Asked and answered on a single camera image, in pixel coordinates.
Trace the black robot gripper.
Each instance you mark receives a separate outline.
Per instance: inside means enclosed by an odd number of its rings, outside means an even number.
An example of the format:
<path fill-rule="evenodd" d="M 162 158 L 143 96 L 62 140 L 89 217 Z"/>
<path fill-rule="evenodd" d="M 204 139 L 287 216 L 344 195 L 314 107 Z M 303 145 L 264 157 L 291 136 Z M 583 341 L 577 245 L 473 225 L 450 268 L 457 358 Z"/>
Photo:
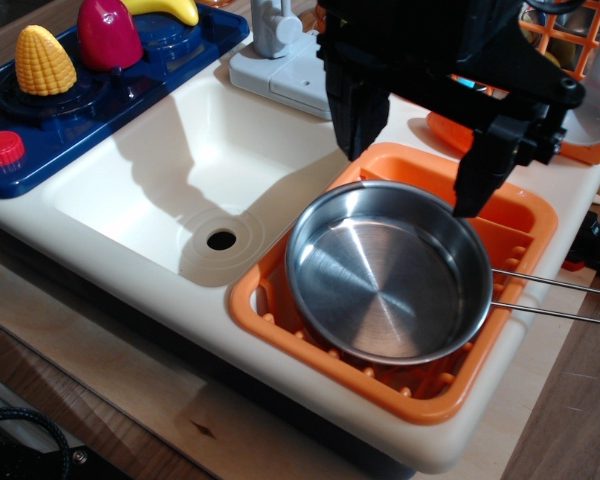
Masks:
<path fill-rule="evenodd" d="M 474 131 L 453 215 L 476 217 L 517 165 L 547 163 L 585 89 L 525 38 L 519 1 L 322 1 L 318 37 L 336 142 L 356 160 L 395 94 Z M 488 132 L 499 120 L 510 132 Z"/>

